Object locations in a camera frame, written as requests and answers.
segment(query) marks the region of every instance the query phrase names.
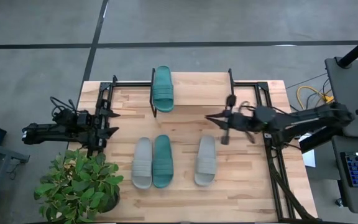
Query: slide sandal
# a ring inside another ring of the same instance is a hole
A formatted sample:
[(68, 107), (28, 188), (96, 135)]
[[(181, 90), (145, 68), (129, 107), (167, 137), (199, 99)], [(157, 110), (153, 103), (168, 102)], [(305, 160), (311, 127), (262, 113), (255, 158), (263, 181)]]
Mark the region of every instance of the slide sandal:
[(140, 138), (135, 147), (132, 161), (132, 183), (139, 189), (147, 189), (152, 185), (152, 142), (148, 138)]
[(196, 160), (194, 180), (200, 186), (208, 186), (214, 181), (216, 173), (215, 138), (203, 136)]
[(173, 177), (172, 149), (169, 137), (160, 135), (154, 142), (153, 184), (156, 188), (169, 185)]
[(173, 110), (173, 85), (171, 70), (167, 66), (159, 66), (155, 71), (153, 83), (153, 105), (161, 112)]

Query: gray floor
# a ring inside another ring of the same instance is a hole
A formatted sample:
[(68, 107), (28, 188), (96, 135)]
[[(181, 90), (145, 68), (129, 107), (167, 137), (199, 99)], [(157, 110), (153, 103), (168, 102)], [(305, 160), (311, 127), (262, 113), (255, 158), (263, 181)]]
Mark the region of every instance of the gray floor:
[[(91, 43), (102, 0), (0, 0), (0, 44)], [(99, 42), (358, 40), (358, 0), (110, 0)], [(90, 80), (149, 80), (151, 68), (223, 72), (235, 79), (284, 80), (290, 103), (296, 89), (321, 89), (324, 59), (353, 46), (98, 49)], [(48, 163), (66, 148), (46, 142), (26, 146), (21, 129), (49, 123), (49, 96), (76, 101), (89, 49), (0, 50), (0, 127), (4, 145), (31, 155), (0, 194), (0, 223), (42, 220), (32, 191)], [(301, 99), (311, 92), (301, 92)], [(323, 220), (358, 223), (358, 214), (338, 208), (333, 181), (311, 179)]]

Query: green leaves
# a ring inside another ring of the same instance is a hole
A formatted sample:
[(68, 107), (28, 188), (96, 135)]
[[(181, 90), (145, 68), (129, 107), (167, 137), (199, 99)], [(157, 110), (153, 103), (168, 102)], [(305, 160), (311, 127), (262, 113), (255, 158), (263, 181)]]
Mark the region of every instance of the green leaves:
[(75, 200), (75, 199), (78, 199), (80, 197), (77, 196), (77, 195), (66, 195), (66, 198), (67, 198), (67, 200)]
[(45, 206), (41, 206), (39, 209), (38, 209), (38, 212), (43, 216), (44, 215), (44, 208)]
[(54, 187), (55, 187), (55, 184), (42, 184), (35, 190), (35, 193), (37, 193), (38, 195), (42, 195), (43, 193), (45, 193), (46, 191), (48, 191)]
[(93, 172), (98, 173), (100, 171), (101, 167), (97, 164), (93, 164)]
[(90, 185), (90, 183), (85, 180), (80, 182), (73, 180), (71, 184), (73, 186), (73, 190), (77, 192), (85, 190)]
[(107, 175), (110, 173), (110, 168), (105, 167), (100, 171), (100, 175)]
[(39, 213), (49, 222), (92, 222), (98, 212), (106, 210), (114, 194), (119, 193), (117, 185), (123, 176), (114, 176), (119, 168), (106, 162), (103, 153), (86, 157), (79, 150), (67, 150), (51, 163), (49, 172), (34, 191), (36, 200), (45, 199)]
[(62, 194), (55, 194), (53, 198), (55, 200), (62, 201), (65, 197)]
[(100, 199), (103, 197), (104, 193), (103, 192), (96, 192), (93, 196), (92, 196), (92, 202), (90, 207), (91, 208), (96, 208), (97, 206), (99, 206), (100, 203)]
[(104, 153), (101, 152), (96, 156), (96, 163), (98, 165), (103, 165), (105, 161), (106, 161), (106, 155), (104, 155)]
[(86, 222), (86, 223), (93, 222), (92, 220), (87, 219), (87, 218), (84, 218), (84, 217), (82, 217), (82, 216), (78, 217), (78, 220), (81, 221), (81, 222)]
[(91, 179), (91, 176), (84, 171), (81, 171), (79, 173), (79, 175), (81, 177), (81, 180), (90, 180)]
[(108, 177), (108, 178), (106, 178), (106, 182), (111, 184), (111, 185), (117, 185), (122, 180), (124, 180), (124, 177), (121, 176), (121, 175), (119, 175), (117, 177)]
[(88, 212), (86, 213), (86, 216), (88, 216), (88, 218), (90, 220), (95, 220), (96, 219), (96, 210), (89, 209)]
[(84, 160), (82, 158), (77, 158), (77, 161), (75, 163), (75, 172), (79, 173), (82, 170), (83, 166)]
[(64, 193), (64, 194), (69, 194), (70, 192), (72, 192), (73, 191), (73, 187), (65, 187), (63, 190), (62, 190), (62, 192)]
[(71, 151), (71, 150), (66, 150), (65, 151), (65, 157), (66, 159), (75, 159), (75, 154), (74, 154), (74, 151)]
[(115, 173), (118, 171), (118, 165), (117, 164), (113, 164), (110, 166), (110, 173)]
[(89, 198), (91, 198), (94, 194), (94, 188), (90, 188), (88, 190), (86, 190), (86, 192), (81, 196), (81, 201), (85, 201), (88, 200)]

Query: sandal pair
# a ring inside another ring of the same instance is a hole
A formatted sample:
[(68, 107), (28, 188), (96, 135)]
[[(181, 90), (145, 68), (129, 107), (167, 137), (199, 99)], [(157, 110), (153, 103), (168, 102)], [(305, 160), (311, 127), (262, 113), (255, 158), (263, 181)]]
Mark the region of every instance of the sandal pair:
[[(158, 136), (155, 139), (154, 157), (152, 142), (141, 138), (136, 144), (132, 162), (132, 183), (139, 189), (148, 189), (154, 184), (164, 188), (173, 178), (172, 148), (169, 137)], [(200, 141), (195, 170), (195, 182), (200, 186), (210, 185), (216, 174), (216, 148), (212, 136), (203, 136)]]

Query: wooden table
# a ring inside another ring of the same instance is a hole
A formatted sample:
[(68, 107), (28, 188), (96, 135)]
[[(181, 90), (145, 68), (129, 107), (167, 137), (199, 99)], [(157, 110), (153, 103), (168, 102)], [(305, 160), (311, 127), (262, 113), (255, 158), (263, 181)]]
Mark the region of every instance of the wooden table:
[[(170, 113), (157, 112), (156, 118), (149, 105), (150, 87), (114, 88), (112, 109), (121, 116), (109, 122), (111, 126), (118, 126), (119, 130), (108, 141), (104, 153), (108, 162), (119, 165), (118, 173), (124, 176), (124, 181), (120, 184), (119, 205), (108, 213), (99, 214), (98, 221), (277, 221), (262, 135), (256, 134), (256, 143), (252, 144), (244, 133), (233, 130), (230, 132), (230, 145), (223, 146), (219, 141), (223, 131), (204, 118), (206, 114), (223, 110), (218, 105), (224, 105), (229, 90), (227, 73), (172, 73), (172, 76), (176, 91), (175, 109)], [(290, 112), (284, 82), (266, 82), (272, 104)], [(94, 112), (99, 83), (84, 82), (79, 109)], [(190, 90), (192, 94), (181, 94), (178, 90)], [(234, 91), (237, 105), (242, 101), (256, 104), (253, 89), (235, 87)], [(131, 182), (135, 144), (141, 137), (154, 141), (160, 134), (167, 134), (171, 139), (175, 175), (171, 184), (164, 189), (152, 186), (148, 190), (138, 190)], [(198, 144), (205, 134), (216, 138), (218, 170), (213, 184), (199, 187), (194, 183), (195, 159)], [(70, 144), (69, 148), (76, 149), (79, 145)], [(283, 151), (283, 156), (292, 192), (307, 211), (317, 217), (301, 152), (289, 147)], [(280, 198), (284, 214), (288, 217), (282, 192)]]

